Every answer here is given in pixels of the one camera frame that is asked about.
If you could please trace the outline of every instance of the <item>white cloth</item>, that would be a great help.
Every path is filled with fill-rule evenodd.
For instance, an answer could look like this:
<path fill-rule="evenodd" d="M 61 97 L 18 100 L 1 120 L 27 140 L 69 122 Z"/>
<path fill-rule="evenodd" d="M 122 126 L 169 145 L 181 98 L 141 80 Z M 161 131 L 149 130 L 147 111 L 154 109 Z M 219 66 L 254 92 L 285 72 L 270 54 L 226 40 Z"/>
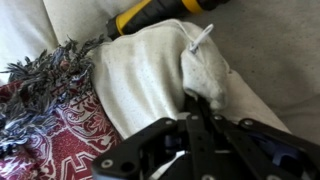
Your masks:
<path fill-rule="evenodd" d="M 201 95 L 211 108 L 221 109 L 226 105 L 226 83 L 231 82 L 229 88 L 233 88 L 234 82 L 236 86 L 245 84 L 239 77 L 227 80 L 229 67 L 210 38 L 200 44 L 195 55 L 188 50 L 201 32 L 201 28 L 191 23 L 169 20 L 104 43 L 92 53 L 96 65 L 95 89 L 104 110 L 124 138 L 161 117 L 176 119 L 184 103 L 184 93 Z M 248 87 L 244 92 L 247 94 L 231 93 L 234 96 L 229 98 L 234 99 L 231 101 L 234 105 L 230 107 L 242 106 L 244 94 L 250 98 L 244 101 L 250 102 L 257 112 L 224 115 L 240 119 L 256 114 L 259 120 L 262 118 L 267 124 L 287 130 L 256 95 L 251 95 L 253 92 Z M 260 108 L 267 110 L 257 115 Z"/>

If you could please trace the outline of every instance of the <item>couch cushion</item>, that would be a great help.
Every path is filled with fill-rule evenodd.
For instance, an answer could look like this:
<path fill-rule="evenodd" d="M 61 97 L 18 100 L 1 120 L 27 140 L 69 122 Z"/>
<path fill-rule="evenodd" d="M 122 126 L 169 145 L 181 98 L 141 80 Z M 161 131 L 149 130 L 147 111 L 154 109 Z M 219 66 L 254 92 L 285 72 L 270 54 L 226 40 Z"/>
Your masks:
<path fill-rule="evenodd" d="M 57 46 L 42 0 L 0 1 L 0 72 L 7 63 L 34 59 L 44 49 Z M 0 74 L 0 81 L 7 82 L 9 74 Z"/>
<path fill-rule="evenodd" d="M 44 0 L 59 43 L 68 36 L 77 41 L 97 37 L 106 31 L 106 21 L 139 0 Z"/>

